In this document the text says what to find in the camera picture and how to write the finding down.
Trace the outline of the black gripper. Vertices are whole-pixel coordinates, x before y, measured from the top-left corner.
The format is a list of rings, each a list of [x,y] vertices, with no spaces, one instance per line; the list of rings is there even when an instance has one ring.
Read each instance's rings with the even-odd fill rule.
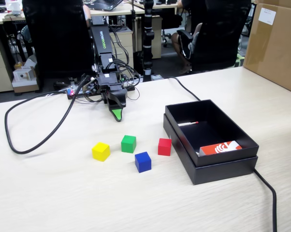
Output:
[[[122,111],[126,107],[127,90],[118,81],[114,72],[99,74],[97,81],[97,92],[106,92],[109,111],[117,122],[121,122]]]

